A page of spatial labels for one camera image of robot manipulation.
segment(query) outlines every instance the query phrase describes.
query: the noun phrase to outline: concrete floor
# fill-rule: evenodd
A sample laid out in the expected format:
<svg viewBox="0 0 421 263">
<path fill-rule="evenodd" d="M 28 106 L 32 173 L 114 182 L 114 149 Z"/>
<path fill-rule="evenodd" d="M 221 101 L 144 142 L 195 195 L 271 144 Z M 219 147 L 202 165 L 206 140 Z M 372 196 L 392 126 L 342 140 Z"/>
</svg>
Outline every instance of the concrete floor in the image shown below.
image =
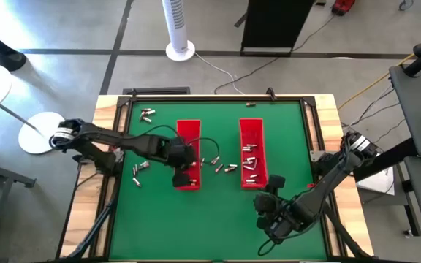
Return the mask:
<svg viewBox="0 0 421 263">
<path fill-rule="evenodd" d="M 0 0 L 0 39 L 18 49 L 111 50 L 127 0 Z M 296 46 L 329 17 L 328 7 L 313 7 Z M 399 0 L 359 0 L 351 12 L 334 18 L 298 52 L 410 53 L 421 42 L 421 1 L 399 12 Z M 247 0 L 184 0 L 189 39 L 198 50 L 240 50 L 243 27 L 233 24 L 245 12 Z M 163 50 L 168 43 L 160 0 L 134 0 L 121 49 Z M 29 63 L 12 73 L 13 87 L 4 105 L 24 118 L 44 111 L 65 118 L 93 117 L 109 55 L 28 55 Z M 271 58 L 206 57 L 236 77 Z M 398 63 L 385 59 L 281 58 L 238 82 L 248 94 L 267 87 L 277 93 L 334 94 L 338 104 Z M 119 56 L 108 94 L 124 88 L 189 86 L 193 94 L 211 94 L 228 82 L 198 58 L 177 64 L 163 56 Z M 345 106 L 341 120 L 353 121 L 388 81 Z M 234 93 L 231 86 L 223 94 Z M 395 94 L 375 109 L 397 102 Z M 399 107 L 385 110 L 355 128 L 376 140 L 403 119 Z M 0 223 L 0 258 L 34 262 L 55 256 L 74 187 L 76 166 L 69 154 L 30 156 L 17 143 L 20 124 L 0 111 L 0 166 L 37 178 L 37 186 L 15 186 Z M 378 144 L 384 149 L 409 138 L 405 124 Z M 421 262 L 421 237 L 405 239 L 405 213 L 398 207 L 367 206 L 365 217 L 375 254 L 383 259 Z"/>
</svg>

